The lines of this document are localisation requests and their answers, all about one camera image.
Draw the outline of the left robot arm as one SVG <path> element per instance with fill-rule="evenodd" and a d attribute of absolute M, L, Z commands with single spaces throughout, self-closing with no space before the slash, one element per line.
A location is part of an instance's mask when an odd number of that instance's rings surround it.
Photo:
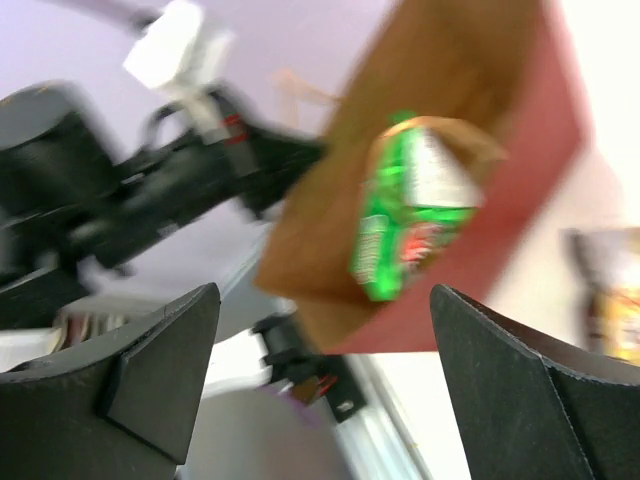
<path fill-rule="evenodd" d="M 224 134 L 206 142 L 193 126 L 165 145 L 149 118 L 140 148 L 115 162 L 70 83 L 36 84 L 1 103 L 1 326 L 44 328 L 88 296 L 79 273 L 92 258 L 127 263 L 231 199 L 256 219 L 280 202 L 324 155 L 319 139 L 253 120 L 224 87 L 208 90 Z"/>

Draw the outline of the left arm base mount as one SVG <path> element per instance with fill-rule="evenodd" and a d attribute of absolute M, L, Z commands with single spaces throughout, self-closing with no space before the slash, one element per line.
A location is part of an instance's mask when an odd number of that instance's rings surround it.
<path fill-rule="evenodd" d="M 270 385 L 286 386 L 287 394 L 305 406 L 326 400 L 337 423 L 349 420 L 367 405 L 346 358 L 316 350 L 293 315 L 270 315 L 257 322 L 251 333 L 266 350 L 261 363 L 270 371 Z"/>

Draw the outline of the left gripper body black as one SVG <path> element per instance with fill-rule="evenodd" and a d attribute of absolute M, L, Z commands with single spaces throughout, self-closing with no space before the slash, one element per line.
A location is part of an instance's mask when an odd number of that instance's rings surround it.
<path fill-rule="evenodd" d="M 79 257 L 93 256 L 114 268 L 159 243 L 165 230 L 184 227 L 233 198 L 259 220 L 323 157 L 322 140 L 257 119 L 229 86 L 213 87 L 209 95 L 221 108 L 229 138 L 206 145 L 188 127 L 153 148 L 160 123 L 178 107 L 156 110 L 142 147 L 114 167 L 119 191 L 70 230 L 69 243 Z"/>

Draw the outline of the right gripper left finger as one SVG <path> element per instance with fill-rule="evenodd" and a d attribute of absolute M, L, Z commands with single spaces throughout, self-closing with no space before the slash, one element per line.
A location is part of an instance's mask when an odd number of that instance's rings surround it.
<path fill-rule="evenodd" d="M 220 309 L 203 285 L 1 376 L 4 479 L 171 479 L 185 464 Z"/>

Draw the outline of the red brown paper bag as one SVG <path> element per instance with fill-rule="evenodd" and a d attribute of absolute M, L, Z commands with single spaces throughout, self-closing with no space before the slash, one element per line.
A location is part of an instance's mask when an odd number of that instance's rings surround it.
<path fill-rule="evenodd" d="M 548 1 L 387 14 L 256 277 L 314 346 L 432 351 L 432 287 L 487 296 L 583 140 L 556 26 Z"/>

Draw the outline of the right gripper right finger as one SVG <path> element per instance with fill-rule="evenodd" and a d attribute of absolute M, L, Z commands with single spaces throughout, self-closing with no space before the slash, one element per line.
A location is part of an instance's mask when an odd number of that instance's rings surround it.
<path fill-rule="evenodd" d="M 472 478 L 638 478 L 638 367 L 446 285 L 432 289 L 430 310 Z"/>

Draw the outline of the green white chips bag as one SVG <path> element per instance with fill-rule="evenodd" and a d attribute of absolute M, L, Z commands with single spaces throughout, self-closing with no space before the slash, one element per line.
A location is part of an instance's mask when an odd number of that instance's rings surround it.
<path fill-rule="evenodd" d="M 374 146 L 350 273 L 374 302 L 396 299 L 448 246 L 483 195 L 424 117 L 400 111 Z"/>

